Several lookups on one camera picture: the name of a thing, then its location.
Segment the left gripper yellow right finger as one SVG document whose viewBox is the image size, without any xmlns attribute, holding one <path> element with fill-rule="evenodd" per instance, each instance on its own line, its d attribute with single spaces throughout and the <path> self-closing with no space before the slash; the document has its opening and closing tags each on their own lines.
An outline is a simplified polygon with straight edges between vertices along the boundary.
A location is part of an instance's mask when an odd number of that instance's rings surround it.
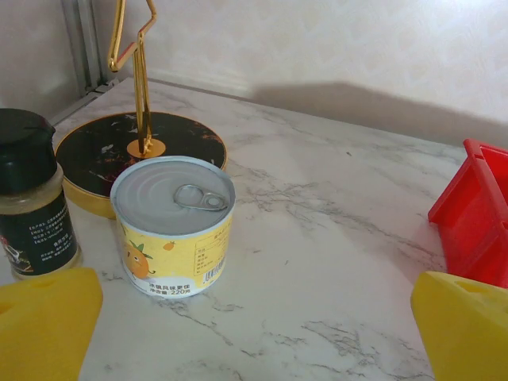
<svg viewBox="0 0 508 381">
<path fill-rule="evenodd" d="M 436 271 L 410 298 L 436 381 L 508 381 L 508 290 Z"/>
</svg>

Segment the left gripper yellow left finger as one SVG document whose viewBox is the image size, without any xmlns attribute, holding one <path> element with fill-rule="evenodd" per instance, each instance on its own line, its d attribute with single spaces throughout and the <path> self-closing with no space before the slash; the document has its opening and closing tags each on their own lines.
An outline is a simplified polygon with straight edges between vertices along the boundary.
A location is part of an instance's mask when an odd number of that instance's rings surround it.
<svg viewBox="0 0 508 381">
<path fill-rule="evenodd" d="M 77 381 L 102 308 L 92 268 L 0 287 L 0 381 Z"/>
</svg>

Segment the spice jar with black cap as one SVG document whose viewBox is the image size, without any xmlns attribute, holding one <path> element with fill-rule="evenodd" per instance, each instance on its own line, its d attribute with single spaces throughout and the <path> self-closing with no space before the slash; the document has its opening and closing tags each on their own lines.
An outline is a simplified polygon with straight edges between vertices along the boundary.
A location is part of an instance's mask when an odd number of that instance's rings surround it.
<svg viewBox="0 0 508 381">
<path fill-rule="evenodd" d="M 0 108 L 0 246 L 18 279 L 76 267 L 81 260 L 54 133 L 39 114 Z"/>
</svg>

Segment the red plastic bin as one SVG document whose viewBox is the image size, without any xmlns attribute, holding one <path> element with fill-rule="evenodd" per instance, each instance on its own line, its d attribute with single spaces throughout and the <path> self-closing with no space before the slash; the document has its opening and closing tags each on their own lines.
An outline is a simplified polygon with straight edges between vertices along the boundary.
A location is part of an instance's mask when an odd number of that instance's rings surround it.
<svg viewBox="0 0 508 381">
<path fill-rule="evenodd" d="M 467 158 L 428 212 L 447 272 L 508 289 L 508 149 L 464 141 Z"/>
</svg>

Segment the pineapple tin can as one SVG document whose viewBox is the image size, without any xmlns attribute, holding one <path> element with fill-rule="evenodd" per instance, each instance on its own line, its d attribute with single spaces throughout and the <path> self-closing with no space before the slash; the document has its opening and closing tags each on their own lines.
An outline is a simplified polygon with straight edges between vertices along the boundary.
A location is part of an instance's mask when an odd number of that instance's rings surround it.
<svg viewBox="0 0 508 381">
<path fill-rule="evenodd" d="M 221 276 L 236 193 L 219 167 L 189 156 L 143 160 L 117 177 L 110 202 L 136 289 L 185 298 Z"/>
</svg>

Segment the gold stand with black base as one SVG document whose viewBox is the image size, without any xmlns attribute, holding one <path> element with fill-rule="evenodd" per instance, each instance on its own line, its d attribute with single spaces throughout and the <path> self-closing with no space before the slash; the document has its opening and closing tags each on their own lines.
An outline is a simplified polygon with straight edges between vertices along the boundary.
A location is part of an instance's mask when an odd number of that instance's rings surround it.
<svg viewBox="0 0 508 381">
<path fill-rule="evenodd" d="M 119 71 L 133 62 L 136 110 L 89 121 L 70 131 L 57 145 L 63 168 L 63 188 L 76 205 L 98 216 L 115 216 L 110 191 L 128 167 L 158 156 L 189 156 L 224 169 L 228 154 L 224 141 L 209 127 L 187 117 L 150 109 L 144 38 L 156 23 L 153 0 L 145 0 L 149 20 L 135 41 L 120 49 L 126 0 L 117 0 L 107 64 Z"/>
</svg>

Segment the aluminium frame rail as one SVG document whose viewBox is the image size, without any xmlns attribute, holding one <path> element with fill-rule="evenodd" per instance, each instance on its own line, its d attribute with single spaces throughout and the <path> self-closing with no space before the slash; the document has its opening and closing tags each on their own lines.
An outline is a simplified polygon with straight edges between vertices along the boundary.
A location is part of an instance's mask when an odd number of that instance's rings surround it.
<svg viewBox="0 0 508 381">
<path fill-rule="evenodd" d="M 106 84 L 99 85 L 95 89 L 89 91 L 83 98 L 74 102 L 69 107 L 58 113 L 55 117 L 50 118 L 49 123 L 53 126 L 57 126 L 59 123 L 66 120 L 77 111 L 81 110 L 83 107 L 92 103 L 95 99 L 101 97 L 103 94 L 108 92 L 113 87 L 117 86 L 119 83 L 119 79 L 114 78 L 108 81 Z"/>
</svg>

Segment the aluminium frame post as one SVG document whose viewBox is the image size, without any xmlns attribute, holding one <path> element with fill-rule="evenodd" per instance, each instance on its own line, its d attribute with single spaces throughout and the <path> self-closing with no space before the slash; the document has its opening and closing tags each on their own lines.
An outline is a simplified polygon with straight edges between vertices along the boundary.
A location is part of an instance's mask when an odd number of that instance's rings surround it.
<svg viewBox="0 0 508 381">
<path fill-rule="evenodd" d="M 105 82 L 92 0 L 60 0 L 82 98 Z"/>
</svg>

